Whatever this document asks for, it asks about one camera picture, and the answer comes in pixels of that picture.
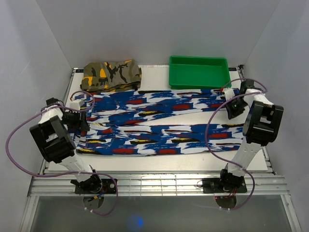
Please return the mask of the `blue white red patterned trousers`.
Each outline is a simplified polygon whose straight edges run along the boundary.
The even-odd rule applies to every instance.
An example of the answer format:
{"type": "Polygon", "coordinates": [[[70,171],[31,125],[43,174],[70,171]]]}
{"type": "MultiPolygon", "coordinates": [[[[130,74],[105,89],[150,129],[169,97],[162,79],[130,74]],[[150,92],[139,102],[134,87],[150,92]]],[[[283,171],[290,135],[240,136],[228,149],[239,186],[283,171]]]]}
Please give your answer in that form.
{"type": "Polygon", "coordinates": [[[217,89],[94,93],[86,113],[90,130],[69,133],[76,151],[91,155],[154,156],[237,150],[242,124],[148,125],[159,119],[215,111],[225,99],[217,89]]]}

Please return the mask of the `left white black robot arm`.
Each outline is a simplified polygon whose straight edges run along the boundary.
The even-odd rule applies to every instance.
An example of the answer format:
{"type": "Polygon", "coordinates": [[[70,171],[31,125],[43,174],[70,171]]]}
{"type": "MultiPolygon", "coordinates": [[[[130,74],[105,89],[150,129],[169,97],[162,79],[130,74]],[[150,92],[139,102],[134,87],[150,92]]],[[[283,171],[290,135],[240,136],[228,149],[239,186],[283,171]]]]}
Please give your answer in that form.
{"type": "Polygon", "coordinates": [[[88,132],[85,112],[63,109],[64,103],[56,98],[46,101],[46,107],[41,110],[42,117],[38,124],[29,131],[40,153],[47,162],[54,162],[67,170],[74,172],[76,180],[71,183],[80,189],[99,193],[102,191],[102,180],[91,165],[84,164],[76,154],[75,143],[68,130],[88,132]]]}

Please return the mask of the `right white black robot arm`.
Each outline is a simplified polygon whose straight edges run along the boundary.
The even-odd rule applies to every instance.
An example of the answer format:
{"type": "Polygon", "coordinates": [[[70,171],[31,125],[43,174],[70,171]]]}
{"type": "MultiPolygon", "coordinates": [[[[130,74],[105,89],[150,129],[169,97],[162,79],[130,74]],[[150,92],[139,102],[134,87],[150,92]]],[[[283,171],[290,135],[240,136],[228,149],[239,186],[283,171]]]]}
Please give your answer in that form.
{"type": "Polygon", "coordinates": [[[240,97],[237,99],[232,90],[224,89],[223,93],[229,100],[225,105],[228,119],[236,118],[244,112],[246,106],[249,107],[242,129],[242,143],[231,162],[221,170],[218,179],[219,189],[229,192],[243,185],[244,170],[263,147],[276,140],[284,108],[270,102],[262,89],[254,86],[254,80],[241,82],[237,94],[240,97]]]}

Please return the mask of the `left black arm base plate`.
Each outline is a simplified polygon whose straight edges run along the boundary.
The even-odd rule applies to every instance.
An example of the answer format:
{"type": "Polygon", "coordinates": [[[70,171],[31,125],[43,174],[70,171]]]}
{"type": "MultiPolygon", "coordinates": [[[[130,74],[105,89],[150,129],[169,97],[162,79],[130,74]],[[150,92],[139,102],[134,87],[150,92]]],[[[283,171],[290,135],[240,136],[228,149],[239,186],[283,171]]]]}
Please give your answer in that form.
{"type": "Polygon", "coordinates": [[[116,184],[107,178],[102,178],[101,181],[96,185],[91,185],[88,188],[81,188],[80,186],[75,186],[75,194],[115,194],[116,193],[116,184]]]}

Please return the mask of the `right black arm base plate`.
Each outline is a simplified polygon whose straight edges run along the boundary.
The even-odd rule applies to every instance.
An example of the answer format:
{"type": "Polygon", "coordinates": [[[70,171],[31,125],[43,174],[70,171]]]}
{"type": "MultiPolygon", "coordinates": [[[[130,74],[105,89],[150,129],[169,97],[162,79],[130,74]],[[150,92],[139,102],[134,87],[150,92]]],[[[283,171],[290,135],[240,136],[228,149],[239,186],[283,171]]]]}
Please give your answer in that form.
{"type": "Polygon", "coordinates": [[[239,188],[233,188],[228,185],[224,185],[220,178],[203,178],[202,179],[203,193],[247,193],[247,187],[244,181],[242,181],[239,188]]]}

